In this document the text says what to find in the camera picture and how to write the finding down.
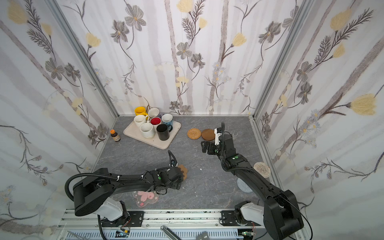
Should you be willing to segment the round wooden coaster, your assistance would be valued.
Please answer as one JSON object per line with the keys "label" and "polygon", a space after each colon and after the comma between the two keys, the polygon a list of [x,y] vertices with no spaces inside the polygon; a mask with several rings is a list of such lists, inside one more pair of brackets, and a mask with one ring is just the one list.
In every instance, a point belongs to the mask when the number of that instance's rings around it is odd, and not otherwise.
{"label": "round wooden coaster", "polygon": [[216,137],[215,131],[213,129],[203,130],[201,136],[205,141],[213,141]]}

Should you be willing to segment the cork paw print coaster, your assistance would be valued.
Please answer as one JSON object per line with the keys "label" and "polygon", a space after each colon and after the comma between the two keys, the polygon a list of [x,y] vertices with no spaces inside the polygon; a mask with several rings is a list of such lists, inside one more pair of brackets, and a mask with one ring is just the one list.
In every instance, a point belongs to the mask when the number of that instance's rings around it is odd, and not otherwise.
{"label": "cork paw print coaster", "polygon": [[181,170],[183,174],[183,180],[185,181],[188,176],[188,169],[184,165],[178,165],[178,168]]}

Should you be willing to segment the woven rattan round coaster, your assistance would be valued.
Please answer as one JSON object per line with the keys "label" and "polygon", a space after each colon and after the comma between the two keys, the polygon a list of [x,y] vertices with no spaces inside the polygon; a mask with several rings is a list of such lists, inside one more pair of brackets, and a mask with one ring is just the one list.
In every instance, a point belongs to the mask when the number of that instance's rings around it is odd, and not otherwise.
{"label": "woven rattan round coaster", "polygon": [[188,130],[187,136],[192,140],[197,140],[201,137],[202,132],[199,129],[193,128]]}

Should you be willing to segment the pink flower coaster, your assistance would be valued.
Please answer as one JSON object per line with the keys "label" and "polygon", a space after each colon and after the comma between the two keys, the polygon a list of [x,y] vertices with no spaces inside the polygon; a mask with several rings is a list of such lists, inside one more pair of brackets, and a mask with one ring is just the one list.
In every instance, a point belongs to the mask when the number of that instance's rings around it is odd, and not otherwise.
{"label": "pink flower coaster", "polygon": [[136,199],[135,202],[139,208],[154,204],[159,200],[159,195],[156,192],[135,191],[133,197]]}

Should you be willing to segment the grey round coaster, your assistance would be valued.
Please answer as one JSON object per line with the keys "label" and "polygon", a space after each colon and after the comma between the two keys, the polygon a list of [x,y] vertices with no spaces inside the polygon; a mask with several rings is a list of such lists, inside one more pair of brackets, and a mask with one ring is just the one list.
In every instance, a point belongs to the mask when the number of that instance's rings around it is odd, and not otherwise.
{"label": "grey round coaster", "polygon": [[240,178],[237,179],[237,185],[239,189],[244,193],[252,193],[253,190]]}

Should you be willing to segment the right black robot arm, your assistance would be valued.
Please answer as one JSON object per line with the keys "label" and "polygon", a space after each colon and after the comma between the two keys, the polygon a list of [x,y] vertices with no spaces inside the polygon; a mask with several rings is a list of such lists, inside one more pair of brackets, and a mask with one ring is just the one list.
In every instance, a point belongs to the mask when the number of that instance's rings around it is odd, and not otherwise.
{"label": "right black robot arm", "polygon": [[267,233],[274,240],[283,240],[304,227],[303,217],[298,209],[296,196],[289,190],[282,191],[259,174],[250,162],[236,152],[230,134],[220,134],[218,143],[201,142],[202,152],[216,155],[226,172],[230,172],[244,181],[264,203],[263,212],[252,203],[241,206],[241,215],[246,221],[257,222],[258,216]]}

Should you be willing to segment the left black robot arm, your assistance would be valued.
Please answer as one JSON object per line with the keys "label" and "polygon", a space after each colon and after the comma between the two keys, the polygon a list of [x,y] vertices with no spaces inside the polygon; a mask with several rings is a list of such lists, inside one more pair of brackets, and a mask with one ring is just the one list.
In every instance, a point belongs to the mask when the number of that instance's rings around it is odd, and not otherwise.
{"label": "left black robot arm", "polygon": [[161,192],[179,190],[184,173],[179,167],[160,168],[141,175],[117,175],[101,168],[94,173],[81,173],[70,177],[65,192],[74,202],[77,217],[93,214],[114,194],[127,192]]}

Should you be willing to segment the white woven round coaster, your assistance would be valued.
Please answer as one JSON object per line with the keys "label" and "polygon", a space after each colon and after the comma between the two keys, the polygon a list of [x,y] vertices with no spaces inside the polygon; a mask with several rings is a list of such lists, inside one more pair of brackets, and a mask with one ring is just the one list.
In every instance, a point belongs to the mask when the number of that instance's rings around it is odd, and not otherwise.
{"label": "white woven round coaster", "polygon": [[254,164],[254,169],[264,178],[269,178],[271,176],[271,169],[268,165],[262,162],[257,162]]}

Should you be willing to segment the black mug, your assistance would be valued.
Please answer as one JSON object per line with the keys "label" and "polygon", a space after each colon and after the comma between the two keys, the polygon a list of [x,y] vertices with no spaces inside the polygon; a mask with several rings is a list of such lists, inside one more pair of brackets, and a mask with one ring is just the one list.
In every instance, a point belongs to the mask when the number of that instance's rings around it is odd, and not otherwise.
{"label": "black mug", "polygon": [[158,137],[161,141],[166,141],[170,138],[170,132],[173,130],[172,125],[160,124],[156,128]]}

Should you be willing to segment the blue floral mug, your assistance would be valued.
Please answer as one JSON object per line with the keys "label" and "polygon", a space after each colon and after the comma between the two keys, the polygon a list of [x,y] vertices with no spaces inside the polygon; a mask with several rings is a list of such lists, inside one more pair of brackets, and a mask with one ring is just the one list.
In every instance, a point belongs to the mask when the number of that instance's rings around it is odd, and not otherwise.
{"label": "blue floral mug", "polygon": [[164,114],[162,115],[162,122],[163,124],[167,126],[173,125],[173,116],[171,114]]}

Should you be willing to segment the speckled white mug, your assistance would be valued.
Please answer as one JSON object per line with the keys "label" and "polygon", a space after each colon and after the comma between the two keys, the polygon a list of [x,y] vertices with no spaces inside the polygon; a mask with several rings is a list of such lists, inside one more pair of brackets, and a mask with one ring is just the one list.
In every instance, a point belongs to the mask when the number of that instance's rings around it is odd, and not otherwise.
{"label": "speckled white mug", "polygon": [[145,139],[151,139],[155,136],[155,130],[151,123],[144,123],[140,126],[140,131]]}

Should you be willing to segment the white mug red inside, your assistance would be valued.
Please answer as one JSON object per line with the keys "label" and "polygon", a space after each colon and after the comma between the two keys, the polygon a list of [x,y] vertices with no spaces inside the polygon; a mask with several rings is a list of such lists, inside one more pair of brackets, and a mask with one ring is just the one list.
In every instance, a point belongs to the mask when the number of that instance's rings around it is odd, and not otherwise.
{"label": "white mug red inside", "polygon": [[154,118],[152,118],[152,119],[150,120],[150,123],[151,123],[151,125],[153,126],[154,131],[156,132],[156,131],[157,131],[157,127],[158,127],[159,125],[161,125],[163,122],[162,122],[162,119],[161,119],[161,118],[159,118],[159,117],[154,117]]}

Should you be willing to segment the lavender mug white inside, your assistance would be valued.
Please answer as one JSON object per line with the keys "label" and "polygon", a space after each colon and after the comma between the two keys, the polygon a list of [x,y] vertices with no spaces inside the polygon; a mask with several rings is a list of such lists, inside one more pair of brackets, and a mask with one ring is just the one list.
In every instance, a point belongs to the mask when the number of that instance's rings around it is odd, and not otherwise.
{"label": "lavender mug white inside", "polygon": [[160,115],[160,110],[158,108],[151,108],[148,110],[148,115],[151,119],[156,118]]}

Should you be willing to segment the small brown bottle orange cap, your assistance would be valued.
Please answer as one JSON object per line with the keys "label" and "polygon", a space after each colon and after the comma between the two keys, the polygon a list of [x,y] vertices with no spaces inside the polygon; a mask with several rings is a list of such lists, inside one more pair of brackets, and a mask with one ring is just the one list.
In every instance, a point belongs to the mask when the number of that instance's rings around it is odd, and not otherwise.
{"label": "small brown bottle orange cap", "polygon": [[121,140],[120,135],[115,130],[110,130],[110,134],[115,142],[119,142]]}

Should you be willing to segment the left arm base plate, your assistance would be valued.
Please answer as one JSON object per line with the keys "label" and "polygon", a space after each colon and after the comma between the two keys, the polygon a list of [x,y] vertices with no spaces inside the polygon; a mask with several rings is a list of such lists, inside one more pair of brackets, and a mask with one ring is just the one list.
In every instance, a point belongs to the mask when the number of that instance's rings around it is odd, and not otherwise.
{"label": "left arm base plate", "polygon": [[101,219],[102,227],[141,227],[144,220],[144,211],[129,211],[114,221]]}

